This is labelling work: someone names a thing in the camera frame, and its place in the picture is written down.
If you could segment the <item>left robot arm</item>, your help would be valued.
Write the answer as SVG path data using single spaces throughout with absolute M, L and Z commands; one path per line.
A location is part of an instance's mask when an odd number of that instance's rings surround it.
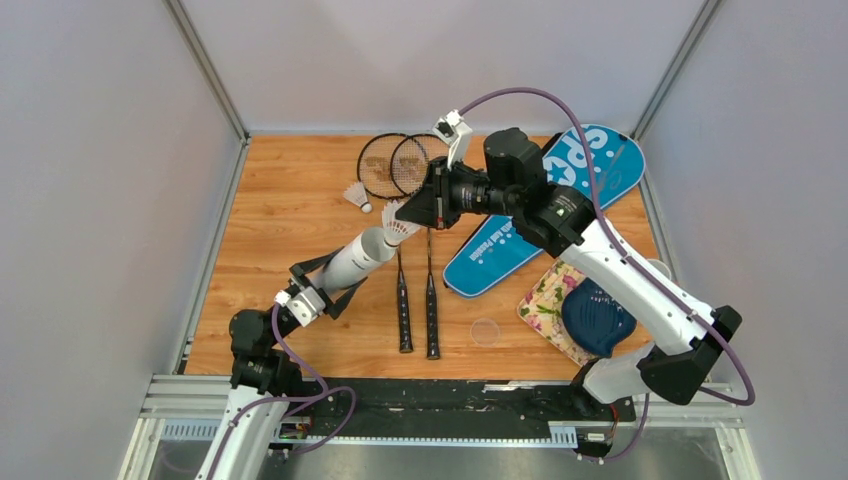
M 330 387 L 284 338 L 314 320 L 338 318 L 368 275 L 354 275 L 338 289 L 325 286 L 329 265 L 339 251 L 297 263 L 288 285 L 278 291 L 265 311 L 246 309 L 230 320 L 233 353 L 230 390 L 224 414 L 197 479 L 254 479 L 272 433 L 283 420 L 333 395 L 350 396 L 348 412 L 327 438 L 307 447 L 314 450 L 336 436 L 351 419 L 357 396 L 348 386 Z

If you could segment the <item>white shuttlecock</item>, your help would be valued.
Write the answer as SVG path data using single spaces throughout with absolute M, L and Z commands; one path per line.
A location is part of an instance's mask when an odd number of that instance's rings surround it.
M 373 206 L 368 199 L 364 184 L 361 181 L 348 186 L 343 192 L 343 198 L 355 205 L 363 213 L 371 213 Z
M 397 248 L 421 228 L 414 222 L 400 220 L 397 217 L 402 206 L 402 203 L 392 200 L 387 202 L 381 211 L 384 242 L 391 248 Z

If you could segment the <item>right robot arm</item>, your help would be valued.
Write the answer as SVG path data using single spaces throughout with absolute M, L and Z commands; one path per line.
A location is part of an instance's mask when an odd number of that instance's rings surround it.
M 447 136 L 448 156 L 428 165 L 421 187 L 398 210 L 398 219 L 432 229 L 452 227 L 464 213 L 507 215 L 517 233 L 554 258 L 576 267 L 616 300 L 652 335 L 645 349 L 592 360 L 574 379 L 570 404 L 593 419 L 610 403 L 655 393 L 678 405 L 698 392 L 721 355 L 737 369 L 754 403 L 751 378 L 730 340 L 741 315 L 730 306 L 712 307 L 689 295 L 647 263 L 615 230 L 593 201 L 572 186 L 547 179 L 541 148 L 518 128 L 485 138 L 486 167 L 475 170 L 458 158 L 464 143 Z

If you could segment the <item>white shuttlecock tube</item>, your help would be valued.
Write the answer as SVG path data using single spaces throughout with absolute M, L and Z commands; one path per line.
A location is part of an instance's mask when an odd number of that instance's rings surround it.
M 328 295 L 336 294 L 392 260 L 396 250 L 384 242 L 382 227 L 369 227 L 319 269 L 313 283 Z

